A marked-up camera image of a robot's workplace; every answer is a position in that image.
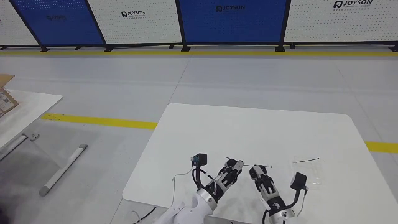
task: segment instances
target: yellow floor line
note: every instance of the yellow floor line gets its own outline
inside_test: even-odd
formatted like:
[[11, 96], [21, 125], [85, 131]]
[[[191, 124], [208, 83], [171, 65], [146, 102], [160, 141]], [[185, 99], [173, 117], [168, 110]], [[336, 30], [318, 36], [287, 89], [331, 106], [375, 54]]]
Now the yellow floor line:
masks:
[[47, 113], [43, 115], [41, 119], [80, 123], [80, 124], [97, 124], [100, 126], [118, 126], [125, 128], [148, 129], [148, 130], [154, 130], [157, 125], [157, 123], [153, 122], [144, 122], [144, 121], [135, 121], [135, 120], [126, 120], [126, 119], [94, 118], [86, 116], [74, 116], [74, 115], [53, 114], [53, 113]]
[[274, 51], [195, 51], [181, 52], [181, 51], [54, 51], [39, 52], [39, 51], [1, 51], [0, 55], [247, 55], [247, 56], [306, 56], [306, 57], [398, 57], [398, 53], [394, 52], [274, 52]]
[[[157, 123], [154, 122], [126, 120], [126, 119], [95, 118], [87, 116], [74, 116], [74, 115], [53, 114], [53, 113], [47, 113], [43, 115], [41, 119], [80, 123], [80, 124], [96, 124], [100, 126], [117, 126], [124, 128], [148, 129], [148, 130], [154, 130], [157, 125]], [[375, 142], [375, 141], [365, 141], [365, 143], [370, 151], [398, 154], [398, 143]]]
[[398, 143], [365, 141], [370, 151], [398, 153]]

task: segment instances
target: metal bracket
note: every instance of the metal bracket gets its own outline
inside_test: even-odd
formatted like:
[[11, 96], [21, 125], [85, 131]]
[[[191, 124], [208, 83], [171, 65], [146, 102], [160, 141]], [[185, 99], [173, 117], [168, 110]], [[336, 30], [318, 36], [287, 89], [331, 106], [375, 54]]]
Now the metal bracket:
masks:
[[190, 47], [188, 47], [186, 45], [183, 45], [182, 49], [181, 49], [181, 52], [189, 52], [190, 49], [191, 49]]
[[107, 46], [105, 46], [104, 52], [110, 52], [110, 51], [112, 51], [113, 49], [114, 49], [114, 47], [107, 45]]
[[34, 142], [36, 141], [36, 139], [38, 139], [40, 137], [40, 134], [37, 133], [32, 133], [30, 131], [24, 131], [22, 133], [23, 136], [26, 136], [30, 141]]
[[398, 44], [392, 47], [388, 47], [393, 52], [398, 52]]
[[275, 47], [276, 52], [285, 52], [285, 48], [283, 45], [279, 45], [278, 47]]

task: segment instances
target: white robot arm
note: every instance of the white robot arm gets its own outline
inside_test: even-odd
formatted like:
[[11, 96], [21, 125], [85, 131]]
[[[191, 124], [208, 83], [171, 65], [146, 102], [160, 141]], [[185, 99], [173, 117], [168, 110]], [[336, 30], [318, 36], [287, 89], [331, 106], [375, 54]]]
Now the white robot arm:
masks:
[[294, 176], [290, 188], [296, 190], [294, 201], [292, 204], [286, 206], [285, 202], [279, 195], [278, 190], [274, 185], [274, 181], [267, 175], [265, 166], [254, 165], [250, 169], [250, 177], [254, 180], [254, 183], [260, 192], [266, 211], [262, 217], [262, 223], [264, 224], [266, 214], [269, 213], [270, 224], [300, 224], [302, 221], [292, 210], [292, 207], [297, 203], [300, 197], [300, 191], [305, 190], [307, 193], [308, 188], [305, 186], [307, 182], [307, 176], [301, 173], [296, 173]]
[[192, 166], [195, 166], [192, 176], [198, 190], [193, 194], [191, 207], [185, 206], [184, 202], [175, 203], [154, 224], [203, 224], [205, 216], [213, 214], [220, 198], [237, 181], [243, 161], [229, 159], [216, 178], [208, 175], [211, 182], [203, 186], [200, 173], [204, 171], [200, 167], [206, 164], [206, 154], [197, 154], [192, 159]]

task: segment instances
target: white table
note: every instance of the white table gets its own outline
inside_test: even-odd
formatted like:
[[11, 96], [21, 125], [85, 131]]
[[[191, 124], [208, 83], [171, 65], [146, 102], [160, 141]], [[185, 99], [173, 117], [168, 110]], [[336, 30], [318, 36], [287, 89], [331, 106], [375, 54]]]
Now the white table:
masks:
[[[27, 91], [8, 90], [19, 105], [0, 118], [0, 160], [6, 157], [13, 149], [26, 139], [35, 141], [39, 135], [29, 131], [28, 127], [40, 118], [61, 99], [61, 95], [48, 95]], [[81, 144], [68, 159], [65, 166], [60, 168], [54, 176], [40, 189], [40, 195], [46, 195], [59, 178], [71, 166], [76, 158], [87, 147]]]
[[[170, 207], [172, 177], [190, 157], [208, 154], [203, 169], [216, 175], [224, 156], [268, 170], [286, 204], [295, 157], [319, 157], [321, 184], [305, 199], [307, 224], [395, 223], [398, 204], [350, 117], [343, 114], [171, 104], [166, 108], [124, 191], [130, 201]], [[261, 223], [264, 206], [249, 168], [219, 201], [214, 216]], [[177, 177], [175, 201], [190, 204], [191, 175]], [[294, 207], [300, 210], [302, 198]]]

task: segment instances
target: white pegboard panel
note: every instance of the white pegboard panel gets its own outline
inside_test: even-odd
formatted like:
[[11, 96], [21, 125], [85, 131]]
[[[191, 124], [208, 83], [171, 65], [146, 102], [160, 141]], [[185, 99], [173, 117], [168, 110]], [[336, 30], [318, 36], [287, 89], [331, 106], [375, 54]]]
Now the white pegboard panel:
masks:
[[175, 0], [88, 0], [108, 44], [181, 42]]
[[397, 23], [398, 0], [292, 0], [285, 41], [396, 41]]
[[0, 0], [0, 45], [37, 45], [8, 0]]

